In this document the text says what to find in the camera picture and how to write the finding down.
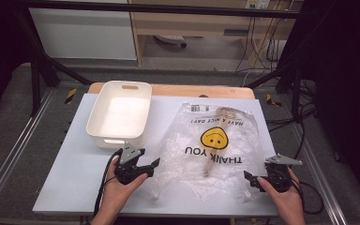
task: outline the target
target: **aluminum rail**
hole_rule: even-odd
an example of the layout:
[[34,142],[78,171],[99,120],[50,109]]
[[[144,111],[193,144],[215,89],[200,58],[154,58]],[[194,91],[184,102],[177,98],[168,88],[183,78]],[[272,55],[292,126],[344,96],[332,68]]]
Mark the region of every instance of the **aluminum rail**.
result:
[[7,156],[7,159],[3,163],[0,169],[0,192],[4,187],[6,181],[10,177],[11,172],[13,171],[14,166],[16,165],[17,161],[19,160],[20,156],[22,155],[23,149],[28,144],[32,134],[34,133],[35,128],[37,127],[42,115],[45,113],[49,102],[52,98],[54,92],[54,88],[49,88],[43,99],[41,100],[41,107],[37,111],[36,115],[31,117],[28,120],[27,125],[25,126],[22,134],[20,135],[19,139],[16,141],[14,146],[12,147],[10,153]]

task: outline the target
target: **barcode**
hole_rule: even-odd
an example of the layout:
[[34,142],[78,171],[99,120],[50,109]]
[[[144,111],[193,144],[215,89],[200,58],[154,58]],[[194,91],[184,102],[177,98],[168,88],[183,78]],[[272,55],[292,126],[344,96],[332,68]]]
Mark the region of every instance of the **barcode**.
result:
[[199,105],[191,105],[191,111],[192,112],[199,112],[200,106]]

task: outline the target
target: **table surface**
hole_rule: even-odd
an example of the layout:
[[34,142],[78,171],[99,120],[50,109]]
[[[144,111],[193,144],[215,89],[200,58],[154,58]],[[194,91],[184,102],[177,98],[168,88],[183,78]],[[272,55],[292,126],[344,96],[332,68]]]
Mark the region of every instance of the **table surface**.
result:
[[[89,94],[98,94],[105,82],[95,82],[90,85]],[[254,99],[253,91],[246,87],[229,86],[203,86],[203,85],[168,85],[151,84],[153,96],[179,96],[200,97],[202,95],[210,98],[243,98]]]
[[[33,211],[46,215],[89,215],[101,182],[102,172],[112,152],[96,147],[85,128],[88,117],[103,83],[94,83],[89,94],[83,96],[60,152],[52,165],[46,182],[39,193]],[[152,84],[153,97],[145,128],[145,155],[139,164],[154,160],[154,149],[163,137],[180,105],[187,102],[212,104],[250,111],[258,123],[263,156],[275,154],[262,108],[253,92],[248,88],[198,85]],[[165,93],[191,97],[164,97]],[[239,218],[275,217],[277,210],[270,198],[262,196],[250,202],[236,200],[233,195],[216,193],[214,198],[199,201],[189,188],[182,185],[172,187],[157,201],[152,201],[145,186],[139,187],[130,196],[121,216],[131,217],[197,217]]]

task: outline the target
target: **finger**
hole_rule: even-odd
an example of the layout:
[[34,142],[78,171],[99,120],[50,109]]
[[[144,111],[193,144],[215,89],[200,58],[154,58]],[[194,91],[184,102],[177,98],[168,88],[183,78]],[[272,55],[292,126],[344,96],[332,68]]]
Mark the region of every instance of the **finger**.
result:
[[266,181],[264,178],[261,178],[260,176],[257,178],[262,188],[267,192],[270,196],[273,196],[275,194],[278,194],[278,192],[274,189],[274,187]]
[[108,171],[107,171],[107,176],[106,176],[106,177],[113,177],[113,176],[115,176],[114,171],[115,171],[116,161],[118,161],[118,157],[114,158],[114,159],[111,161],[110,166],[109,166]]
[[288,167],[288,171],[289,171],[289,174],[291,175],[291,178],[293,180],[295,180],[297,182],[297,184],[299,184],[299,178],[297,178],[297,176],[294,174],[293,170]]
[[127,187],[129,187],[129,189],[131,191],[135,190],[136,188],[138,188],[142,183],[144,183],[144,181],[147,179],[147,173],[143,173],[140,176],[138,176],[136,179],[134,179],[132,182],[130,182],[129,184],[127,184]]

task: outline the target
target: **white table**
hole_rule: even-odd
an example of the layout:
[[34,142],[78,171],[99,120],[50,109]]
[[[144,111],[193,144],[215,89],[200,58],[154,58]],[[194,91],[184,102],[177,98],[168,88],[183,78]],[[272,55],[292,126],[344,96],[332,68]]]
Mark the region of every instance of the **white table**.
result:
[[[39,193],[33,211],[46,215],[90,215],[93,213],[98,188],[112,151],[96,146],[86,133],[89,114],[97,94],[85,94],[63,145]],[[262,108],[258,100],[211,97],[153,96],[145,129],[145,155],[138,165],[152,158],[158,142],[183,102],[232,107],[254,114],[261,134],[263,156],[275,154]],[[251,202],[237,201],[233,196],[218,193],[215,198],[198,201],[186,187],[172,187],[157,201],[152,201],[147,189],[139,187],[129,198],[121,216],[131,217],[193,217],[240,218],[275,217],[278,212],[267,195]]]

